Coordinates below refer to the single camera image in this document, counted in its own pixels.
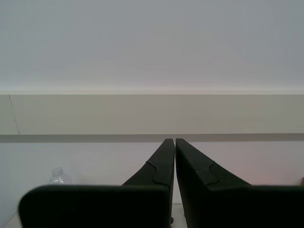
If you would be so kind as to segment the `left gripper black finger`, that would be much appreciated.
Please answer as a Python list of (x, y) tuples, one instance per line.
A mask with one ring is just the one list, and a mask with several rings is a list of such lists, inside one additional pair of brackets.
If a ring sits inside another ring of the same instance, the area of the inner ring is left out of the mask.
[(166, 139), (123, 185), (45, 185), (19, 202), (24, 228), (169, 228), (175, 145)]
[(184, 139), (176, 140), (176, 174), (189, 228), (301, 228), (302, 186), (251, 185)]

